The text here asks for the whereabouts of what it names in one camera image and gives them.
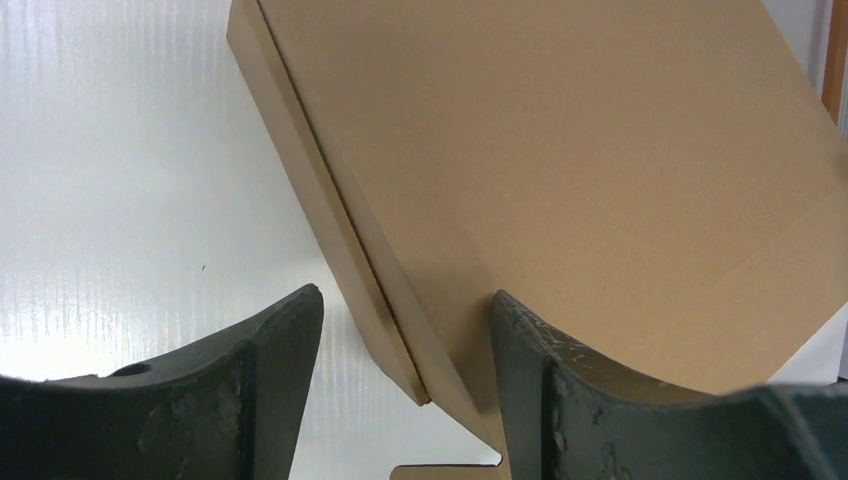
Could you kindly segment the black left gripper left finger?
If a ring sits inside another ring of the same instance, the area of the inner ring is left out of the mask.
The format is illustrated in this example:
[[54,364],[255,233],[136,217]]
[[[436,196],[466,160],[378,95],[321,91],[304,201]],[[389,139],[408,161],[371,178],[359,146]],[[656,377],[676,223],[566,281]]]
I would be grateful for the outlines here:
[[100,377],[1,381],[5,479],[285,479],[324,317],[307,284]]

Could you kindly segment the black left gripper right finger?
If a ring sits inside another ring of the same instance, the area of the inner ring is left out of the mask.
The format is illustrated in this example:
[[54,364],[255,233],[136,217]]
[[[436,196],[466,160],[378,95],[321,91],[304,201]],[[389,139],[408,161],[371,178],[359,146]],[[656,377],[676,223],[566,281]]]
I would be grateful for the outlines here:
[[506,291],[490,331],[515,479],[847,475],[845,383],[690,390],[610,359]]

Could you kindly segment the brown cardboard box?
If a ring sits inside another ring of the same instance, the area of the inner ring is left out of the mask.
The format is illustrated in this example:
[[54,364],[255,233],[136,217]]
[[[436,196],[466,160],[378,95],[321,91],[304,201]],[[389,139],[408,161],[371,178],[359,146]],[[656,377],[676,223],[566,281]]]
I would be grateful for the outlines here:
[[226,34],[378,367],[515,479],[506,291],[718,396],[838,383],[847,143],[760,1],[235,1]]

